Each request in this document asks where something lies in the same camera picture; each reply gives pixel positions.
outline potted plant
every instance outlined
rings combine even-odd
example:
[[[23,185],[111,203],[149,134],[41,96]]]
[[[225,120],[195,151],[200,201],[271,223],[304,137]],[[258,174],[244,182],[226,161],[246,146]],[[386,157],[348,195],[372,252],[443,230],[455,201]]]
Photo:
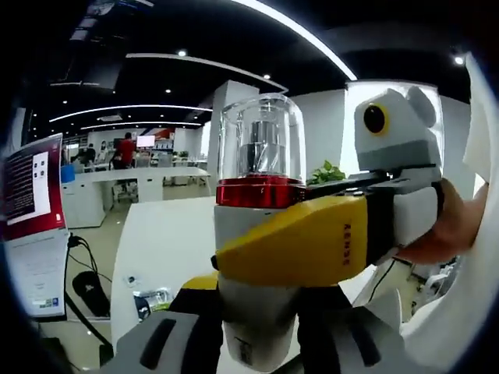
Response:
[[[320,185],[330,181],[342,181],[343,179],[345,179],[345,173],[338,167],[333,166],[328,160],[325,160],[321,168],[313,171],[312,178],[306,181],[306,184]]]

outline yellow eye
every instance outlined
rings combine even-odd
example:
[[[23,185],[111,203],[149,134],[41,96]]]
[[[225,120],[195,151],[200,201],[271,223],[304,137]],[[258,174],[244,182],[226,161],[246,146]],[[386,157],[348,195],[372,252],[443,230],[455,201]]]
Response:
[[[370,104],[364,111],[364,124],[373,135],[382,136],[388,131],[390,117],[385,108]]]

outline ceiling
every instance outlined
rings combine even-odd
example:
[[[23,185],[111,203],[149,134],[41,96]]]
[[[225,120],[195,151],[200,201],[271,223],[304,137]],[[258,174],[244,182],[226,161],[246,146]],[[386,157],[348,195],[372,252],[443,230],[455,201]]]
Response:
[[[404,2],[400,9],[389,2],[334,2],[333,9],[319,1],[263,3],[317,36],[359,79],[429,83],[445,96],[468,101],[468,75],[453,57],[472,47],[463,36],[472,25],[454,6],[433,7],[428,13],[424,2]],[[195,129],[210,120],[209,111],[144,105],[209,109],[213,92],[228,79],[258,86],[260,92],[285,91],[290,97],[341,89],[348,81],[329,58],[288,27],[231,0],[122,0],[98,5],[105,14],[86,20],[75,33],[77,40],[48,45],[34,59],[26,95],[29,140],[55,132],[74,136],[133,128],[136,122],[172,122],[140,127]],[[177,57],[180,50],[187,58],[225,67],[164,58]],[[144,53],[156,55],[137,58]],[[271,78],[263,79],[266,74]],[[134,107],[71,115],[117,106]],[[65,115],[70,116],[54,121]],[[110,115],[121,119],[99,120]]]

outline white pillar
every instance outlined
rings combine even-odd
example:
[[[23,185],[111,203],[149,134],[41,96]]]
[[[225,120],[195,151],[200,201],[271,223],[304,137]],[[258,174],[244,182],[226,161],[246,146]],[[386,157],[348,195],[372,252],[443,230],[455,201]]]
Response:
[[[2,154],[4,157],[13,154],[21,147],[21,143],[23,141],[23,125],[25,115],[26,108],[16,109],[16,115],[12,119],[10,131],[7,135],[7,141],[5,142],[4,148],[2,150]]]
[[[208,147],[208,166],[210,173],[210,188],[214,195],[218,183],[218,142],[221,128],[221,111],[230,104],[240,100],[255,97],[260,90],[247,84],[229,80],[217,88],[213,98],[213,113],[211,115],[210,146]]]

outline computer screen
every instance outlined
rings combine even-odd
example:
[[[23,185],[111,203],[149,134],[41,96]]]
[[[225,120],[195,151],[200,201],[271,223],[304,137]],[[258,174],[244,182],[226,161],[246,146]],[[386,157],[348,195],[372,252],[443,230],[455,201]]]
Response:
[[[67,260],[62,212],[62,135],[30,143],[5,161],[5,254],[12,282],[34,318],[65,317]]]
[[[137,147],[153,147],[155,139],[154,135],[137,136]]]

